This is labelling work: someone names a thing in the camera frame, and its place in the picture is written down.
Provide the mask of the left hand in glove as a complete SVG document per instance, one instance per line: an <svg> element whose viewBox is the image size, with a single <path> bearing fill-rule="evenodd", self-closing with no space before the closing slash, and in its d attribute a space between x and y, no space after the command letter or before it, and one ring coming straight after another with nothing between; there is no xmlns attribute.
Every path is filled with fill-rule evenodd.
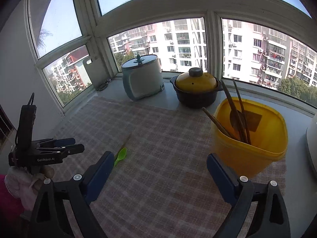
<svg viewBox="0 0 317 238"><path fill-rule="evenodd" d="M25 210L32 211L44 180L52 179L54 173L54 169L48 165L34 175L25 168L10 167L4 177L4 185L14 199L20 199Z"/></svg>

